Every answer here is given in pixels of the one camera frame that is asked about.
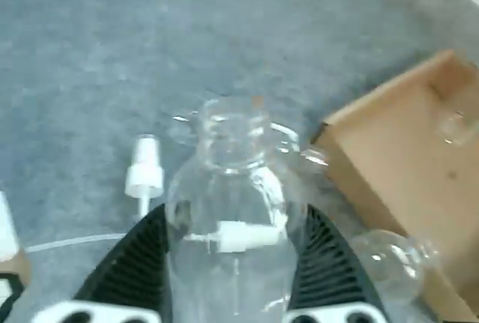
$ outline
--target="clear glass bottle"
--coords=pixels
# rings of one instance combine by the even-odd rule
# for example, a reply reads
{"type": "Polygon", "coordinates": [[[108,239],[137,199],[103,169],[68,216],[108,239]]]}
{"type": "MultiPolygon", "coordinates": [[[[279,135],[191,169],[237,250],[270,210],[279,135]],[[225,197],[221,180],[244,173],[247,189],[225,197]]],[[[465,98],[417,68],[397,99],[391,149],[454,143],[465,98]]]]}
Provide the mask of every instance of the clear glass bottle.
{"type": "Polygon", "coordinates": [[[280,322],[308,211],[301,180],[250,99],[207,102],[196,154],[168,192],[175,323],[280,322]]]}
{"type": "Polygon", "coordinates": [[[383,298],[408,304],[422,292],[428,267],[437,263],[429,242],[407,239],[396,233],[372,230],[350,241],[359,261],[383,298]]]}
{"type": "Polygon", "coordinates": [[[445,142],[460,147],[478,138],[478,101],[477,79],[441,101],[437,132],[445,142]]]}

